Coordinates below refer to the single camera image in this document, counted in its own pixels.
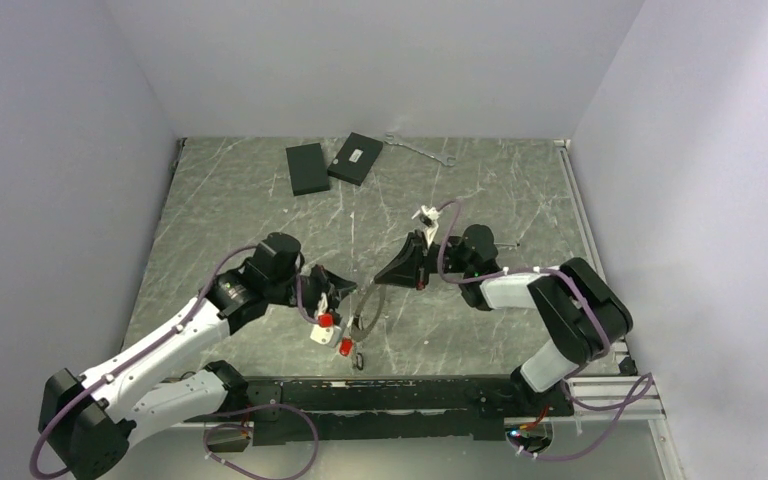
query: black case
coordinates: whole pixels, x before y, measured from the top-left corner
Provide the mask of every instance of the black case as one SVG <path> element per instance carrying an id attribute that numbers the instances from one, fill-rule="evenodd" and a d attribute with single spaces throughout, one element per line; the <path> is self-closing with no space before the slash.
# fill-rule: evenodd
<path id="1" fill-rule="evenodd" d="M 352 133 L 331 161 L 328 175 L 360 186 L 383 148 L 384 142 Z M 355 156 L 355 161 L 351 161 L 355 150 L 361 152 L 360 156 Z"/>
<path id="2" fill-rule="evenodd" d="M 324 192 L 331 189 L 325 171 L 325 156 L 318 143 L 287 148 L 287 166 L 290 168 L 290 185 L 293 196 Z"/>

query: white bracket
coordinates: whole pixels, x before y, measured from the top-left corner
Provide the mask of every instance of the white bracket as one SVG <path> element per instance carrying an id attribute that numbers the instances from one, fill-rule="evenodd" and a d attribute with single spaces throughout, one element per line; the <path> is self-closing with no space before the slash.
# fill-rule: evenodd
<path id="1" fill-rule="evenodd" d="M 86 379 L 82 382 L 84 387 L 88 387 L 105 377 L 117 366 L 136 356 L 137 353 L 175 328 L 192 308 L 195 301 L 195 298 L 190 299 L 175 316 L 127 350 L 85 371 Z M 103 398 L 109 402 L 106 413 L 114 422 L 125 418 L 131 412 L 131 407 L 181 362 L 228 338 L 230 334 L 228 322 L 219 318 L 218 313 L 219 310 L 213 304 L 205 301 L 192 321 L 182 330 L 159 346 L 157 350 L 125 369 L 113 381 L 102 385 L 93 392 L 93 399 L 99 401 Z"/>
<path id="2" fill-rule="evenodd" d="M 134 445 L 184 420 L 213 413 L 222 406 L 228 392 L 213 372 L 199 370 L 175 383 L 162 383 L 131 408 L 125 416 L 137 426 L 128 435 Z"/>
<path id="3" fill-rule="evenodd" d="M 440 228 L 440 224 L 437 223 L 437 219 L 440 218 L 440 212 L 434 207 L 422 205 L 411 218 L 417 218 L 420 214 L 431 220 L 431 225 L 423 223 L 424 227 L 422 229 L 422 235 L 425 237 L 425 246 L 431 247 L 431 244 L 434 243 L 434 236 L 437 235 L 437 230 Z"/>
<path id="4" fill-rule="evenodd" d="M 328 297 L 322 294 L 319 299 L 319 304 L 316 307 L 314 313 L 314 319 L 319 319 L 319 316 L 325 313 L 328 309 Z M 310 339 L 319 345 L 325 345 L 326 347 L 336 347 L 340 339 L 343 338 L 343 328 L 339 325 L 331 325 L 330 327 L 320 327 L 314 325 L 310 331 Z"/>

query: wrench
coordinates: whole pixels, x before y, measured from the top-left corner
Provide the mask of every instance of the wrench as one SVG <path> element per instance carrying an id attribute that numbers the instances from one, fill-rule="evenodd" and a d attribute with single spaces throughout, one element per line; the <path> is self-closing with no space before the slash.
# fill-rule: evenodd
<path id="1" fill-rule="evenodd" d="M 414 152 L 420 155 L 425 155 L 426 157 L 433 158 L 434 160 L 437 160 L 438 162 L 442 163 L 447 167 L 455 166 L 455 157 L 453 155 L 448 155 L 446 153 L 429 152 L 428 150 L 425 150 L 423 148 L 419 148 L 417 146 L 411 145 L 410 143 L 407 143 L 401 137 L 398 137 L 393 133 L 384 134 L 384 143 L 387 143 L 390 145 L 396 145 L 398 147 L 405 147 L 408 150 L 413 150 Z"/>

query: gray marble surface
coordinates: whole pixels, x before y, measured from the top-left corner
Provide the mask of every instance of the gray marble surface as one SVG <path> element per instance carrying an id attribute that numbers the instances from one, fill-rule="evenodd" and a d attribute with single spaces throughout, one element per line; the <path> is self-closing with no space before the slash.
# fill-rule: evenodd
<path id="1" fill-rule="evenodd" d="M 123 348 L 174 315 L 227 251 L 273 231 L 298 238 L 308 265 L 321 263 L 365 285 L 418 226 L 411 215 L 419 205 L 461 197 L 464 209 L 455 234 L 483 223 L 497 242 L 522 242 L 515 250 L 500 249 L 500 265 L 555 265 L 585 255 L 551 140 L 414 139 L 454 153 L 457 165 L 451 168 L 385 145 L 362 186 L 332 178 L 328 192 L 293 197 L 284 148 L 321 142 L 327 160 L 343 140 L 188 139 Z M 442 215 L 441 228 L 450 218 Z M 507 374 L 548 339 L 536 311 L 470 309 L 456 287 L 434 276 L 423 292 L 395 287 L 387 292 L 384 316 L 361 347 L 362 372 L 334 349 L 310 340 L 310 326 L 286 307 L 270 307 L 266 316 L 177 371 L 224 359 L 249 376 Z M 345 301 L 341 313 L 348 315 L 357 300 L 353 295 Z M 609 356 L 588 371 L 618 369 Z"/>

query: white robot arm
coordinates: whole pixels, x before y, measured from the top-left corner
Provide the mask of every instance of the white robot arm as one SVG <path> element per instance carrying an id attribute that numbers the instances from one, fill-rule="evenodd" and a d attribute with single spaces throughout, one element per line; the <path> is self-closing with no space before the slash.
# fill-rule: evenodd
<path id="1" fill-rule="evenodd" d="M 458 201 L 447 202 L 440 209 Z M 498 249 L 486 225 L 470 225 L 440 244 L 433 239 L 439 212 L 420 207 L 421 228 L 408 234 L 401 251 L 375 276 L 375 283 L 423 290 L 432 273 L 457 284 L 466 303 L 478 310 L 536 308 L 551 339 L 511 373 L 525 403 L 607 353 L 632 328 L 632 319 L 593 268 L 582 258 L 560 266 L 512 270 L 496 262 Z M 456 278 L 455 273 L 463 274 Z"/>
<path id="2" fill-rule="evenodd" d="M 272 233 L 248 248 L 255 251 L 240 267 L 215 275 L 177 314 L 127 350 L 79 376 L 63 369 L 49 378 L 31 463 L 34 476 L 54 478 L 69 471 L 78 480 L 95 479 L 158 431 L 246 407 L 247 382 L 226 362 L 212 362 L 175 383 L 161 381 L 187 358 L 263 316 L 270 304 L 298 308 L 314 328 L 321 328 L 317 323 L 324 318 L 343 326 L 337 307 L 355 283 L 319 265 L 301 275 L 301 246 L 286 234 Z M 44 442 L 66 470 L 45 474 L 36 469 Z"/>

